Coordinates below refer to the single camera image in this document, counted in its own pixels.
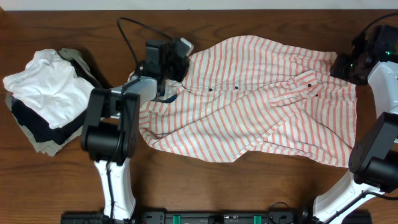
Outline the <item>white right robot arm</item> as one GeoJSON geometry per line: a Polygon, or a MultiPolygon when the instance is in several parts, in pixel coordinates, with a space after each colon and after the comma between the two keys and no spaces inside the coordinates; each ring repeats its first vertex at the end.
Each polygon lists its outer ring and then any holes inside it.
{"type": "Polygon", "coordinates": [[[377,120],[351,151],[348,172],[302,213],[301,223],[371,223],[358,207],[374,197],[394,200],[397,188],[397,51],[378,50],[367,81],[377,120]]]}

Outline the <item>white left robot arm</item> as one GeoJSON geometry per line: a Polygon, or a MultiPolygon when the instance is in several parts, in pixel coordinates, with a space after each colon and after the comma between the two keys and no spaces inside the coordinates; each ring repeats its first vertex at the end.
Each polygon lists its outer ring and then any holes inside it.
{"type": "Polygon", "coordinates": [[[88,223],[129,223],[136,199],[131,190],[130,161],[139,130],[140,107],[165,93],[166,79],[181,81],[187,74],[192,45],[175,47],[165,59],[147,48],[147,59],[131,79],[116,88],[91,91],[81,134],[81,147],[94,162],[103,187],[105,208],[88,223]]]}

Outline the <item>orange white striped shirt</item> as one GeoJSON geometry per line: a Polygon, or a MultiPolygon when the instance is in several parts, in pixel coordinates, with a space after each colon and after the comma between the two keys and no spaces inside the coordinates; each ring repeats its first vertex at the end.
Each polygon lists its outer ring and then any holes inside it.
{"type": "Polygon", "coordinates": [[[207,162],[245,152],[304,156],[346,167],[356,135],[356,90],[330,75],[335,52],[255,35],[226,39],[190,57],[181,82],[141,107],[152,148],[207,162]]]}

